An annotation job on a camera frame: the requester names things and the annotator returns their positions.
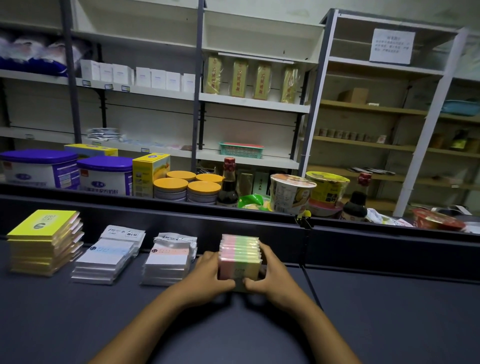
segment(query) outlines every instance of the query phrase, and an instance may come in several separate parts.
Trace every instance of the brown box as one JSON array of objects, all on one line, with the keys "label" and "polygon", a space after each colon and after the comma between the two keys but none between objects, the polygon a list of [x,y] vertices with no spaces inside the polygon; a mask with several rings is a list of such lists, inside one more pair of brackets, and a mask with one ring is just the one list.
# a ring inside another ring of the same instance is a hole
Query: brown box
[{"label": "brown box", "polygon": [[368,99],[368,89],[355,87],[353,90],[341,92],[338,101],[350,102],[352,104],[365,105]]}]

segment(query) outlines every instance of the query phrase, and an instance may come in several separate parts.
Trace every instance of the black tabletop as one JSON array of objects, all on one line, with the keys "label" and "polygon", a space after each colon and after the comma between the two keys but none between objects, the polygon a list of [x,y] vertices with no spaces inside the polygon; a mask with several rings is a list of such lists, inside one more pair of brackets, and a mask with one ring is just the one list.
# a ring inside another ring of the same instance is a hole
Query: black tabletop
[{"label": "black tabletop", "polygon": [[364,363],[478,363],[480,286],[308,269],[330,320]]},{"label": "black tabletop", "polygon": [[[86,363],[164,289],[139,285],[140,254],[113,286],[71,283],[72,264],[51,278],[8,272],[0,242],[0,362]],[[288,268],[309,292],[300,268]],[[187,310],[151,363],[308,363],[299,327],[263,297],[231,293]]]}]

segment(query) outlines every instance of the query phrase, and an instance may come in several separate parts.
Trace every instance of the green plastic basket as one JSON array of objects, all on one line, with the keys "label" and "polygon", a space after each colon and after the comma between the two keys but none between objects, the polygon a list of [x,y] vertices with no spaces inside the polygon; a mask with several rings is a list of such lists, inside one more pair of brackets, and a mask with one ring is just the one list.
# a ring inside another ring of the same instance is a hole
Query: green plastic basket
[{"label": "green plastic basket", "polygon": [[232,157],[262,158],[263,146],[255,144],[219,143],[220,154]]}]

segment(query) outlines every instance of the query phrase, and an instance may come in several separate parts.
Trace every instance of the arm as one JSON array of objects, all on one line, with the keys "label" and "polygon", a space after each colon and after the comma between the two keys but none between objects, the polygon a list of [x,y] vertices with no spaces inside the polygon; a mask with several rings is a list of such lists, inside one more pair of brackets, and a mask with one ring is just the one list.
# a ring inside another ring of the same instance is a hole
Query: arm
[{"label": "arm", "polygon": [[185,279],[155,298],[90,364],[142,364],[165,330],[187,307],[210,302],[235,288],[235,281],[217,280],[218,253],[205,252]]},{"label": "arm", "polygon": [[258,281],[246,278],[246,289],[264,294],[275,306],[296,319],[307,336],[317,363],[360,363],[325,313],[293,280],[272,249],[265,244],[260,247],[267,260],[267,273],[265,279]]}]

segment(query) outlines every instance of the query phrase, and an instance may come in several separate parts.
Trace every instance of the purple and white tub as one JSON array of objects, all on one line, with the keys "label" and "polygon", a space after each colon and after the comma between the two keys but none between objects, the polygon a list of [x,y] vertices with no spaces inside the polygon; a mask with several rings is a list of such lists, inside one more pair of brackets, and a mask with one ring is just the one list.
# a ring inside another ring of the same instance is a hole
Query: purple and white tub
[{"label": "purple and white tub", "polygon": [[132,158],[98,156],[78,161],[80,190],[132,195]]},{"label": "purple and white tub", "polygon": [[63,150],[26,149],[0,154],[8,183],[76,189],[80,183],[78,155]]}]

